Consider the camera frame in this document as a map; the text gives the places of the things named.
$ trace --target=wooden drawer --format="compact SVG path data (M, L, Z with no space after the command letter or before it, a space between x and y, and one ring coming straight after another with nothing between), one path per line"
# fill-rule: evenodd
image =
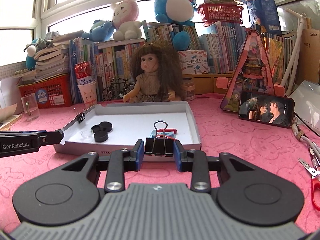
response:
M184 79L191 79L196 86L196 95L202 95L207 93L220 93L224 94L225 90L216 88L217 77L232 77L232 74L191 74L183 75Z

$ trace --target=clear drinking glass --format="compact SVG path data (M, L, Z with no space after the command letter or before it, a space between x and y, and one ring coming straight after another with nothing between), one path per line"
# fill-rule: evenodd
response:
M26 114L27 121L34 120L40 116L38 103L35 93L26 95L21 98L24 113Z

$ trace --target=pink tablecloth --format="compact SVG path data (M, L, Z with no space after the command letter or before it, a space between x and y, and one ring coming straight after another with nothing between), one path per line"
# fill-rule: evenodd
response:
M236 114L222 112L219 108L221 99L212 97L196 98L190 102L201 135L202 150L212 156L218 156L223 151L230 152L292 181L300 187L306 199L297 225L307 233L320 228L320 212L311 204L310 176L298 162L299 157L310 160L307 147L294 138L291 129L243 121ZM41 110L40 118L27 122L23 117L11 130L49 131L62 128L74 118L73 108ZM307 129L305 131L311 139L320 143L318 137ZM73 158L72 155L55 153L53 146L46 146L36 153L0 159L0 229L10 232L19 225L12 206L12 195L19 185ZM105 172L98 186L104 185L104 178ZM139 172L125 174L127 186L131 182L183 182L189 185L190 179L191 173L177 172L174 163L144 163ZM219 185L215 172L211 172L211 184L212 187Z

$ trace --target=phone screen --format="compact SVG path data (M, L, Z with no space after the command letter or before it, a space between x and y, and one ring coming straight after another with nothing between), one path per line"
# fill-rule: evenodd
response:
M241 119L271 125L290 127L294 101L291 98L243 91L238 115Z

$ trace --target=white box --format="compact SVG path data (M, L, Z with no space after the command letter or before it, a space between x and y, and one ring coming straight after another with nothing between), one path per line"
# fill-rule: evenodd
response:
M207 74L208 57L206 50L179 51L182 74Z
M138 139L145 143L154 130L153 124L159 120L167 122L168 128L177 130L176 138L186 150L201 149L196 121L186 101L94 105L86 110L84 121L79 123L75 118L62 128L64 138L54 148L59 153L82 155L97 152L100 156L122 148L132 149ZM81 131L90 131L92 126L103 121L113 125L107 141L97 143L93 135L86 140L81 136ZM167 162L174 161L174 158L145 155L143 160Z

